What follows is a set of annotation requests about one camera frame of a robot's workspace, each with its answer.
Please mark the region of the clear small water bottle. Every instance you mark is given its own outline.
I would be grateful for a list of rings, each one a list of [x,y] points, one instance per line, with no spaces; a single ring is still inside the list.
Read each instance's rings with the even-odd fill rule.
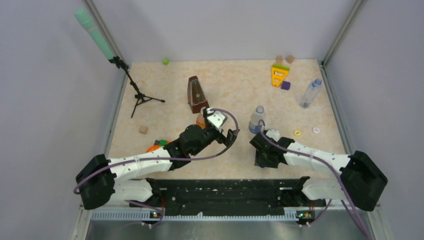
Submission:
[[[315,100],[318,93],[320,92],[322,85],[323,85],[323,80],[320,78],[316,78],[311,83],[309,83],[299,103],[299,105],[303,109],[307,109],[311,105],[311,103]]]

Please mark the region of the blue cap labelled bottle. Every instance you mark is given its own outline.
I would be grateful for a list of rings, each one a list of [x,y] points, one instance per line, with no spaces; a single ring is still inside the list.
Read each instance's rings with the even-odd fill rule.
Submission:
[[[257,134],[261,130],[260,120],[265,120],[266,112],[263,105],[258,105],[250,116],[248,129],[252,134]]]

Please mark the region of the orange juice bottle yellow cap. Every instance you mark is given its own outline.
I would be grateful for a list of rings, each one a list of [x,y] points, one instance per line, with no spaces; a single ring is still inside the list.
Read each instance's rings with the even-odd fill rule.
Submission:
[[[202,129],[204,129],[206,127],[206,122],[205,122],[203,112],[204,112],[204,110],[201,109],[200,112],[198,113],[197,117],[196,117],[196,122],[195,122],[195,124],[197,126],[200,126]]]

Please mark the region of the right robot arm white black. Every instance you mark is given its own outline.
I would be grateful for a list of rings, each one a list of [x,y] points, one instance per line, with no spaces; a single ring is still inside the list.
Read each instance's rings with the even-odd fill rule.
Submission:
[[[332,199],[347,201],[363,211],[374,211],[388,184],[388,179],[364,152],[335,154],[307,147],[294,139],[274,140],[260,132],[250,144],[259,155],[259,166],[277,168],[279,164],[300,166],[329,175],[319,179],[308,177],[302,187],[293,192],[299,206],[312,200]]]

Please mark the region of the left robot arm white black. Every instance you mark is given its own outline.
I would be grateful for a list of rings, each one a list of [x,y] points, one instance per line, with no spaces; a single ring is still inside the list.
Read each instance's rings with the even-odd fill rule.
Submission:
[[[225,153],[234,144],[240,129],[229,129],[227,135],[214,126],[201,128],[189,125],[174,141],[156,150],[139,155],[110,158],[104,154],[94,156],[77,174],[75,195],[79,195],[86,210],[104,205],[143,203],[154,207],[160,202],[158,187],[152,181],[140,177],[169,172],[184,167],[193,161],[213,159]],[[211,143],[223,144],[225,148],[211,156],[197,154]]]

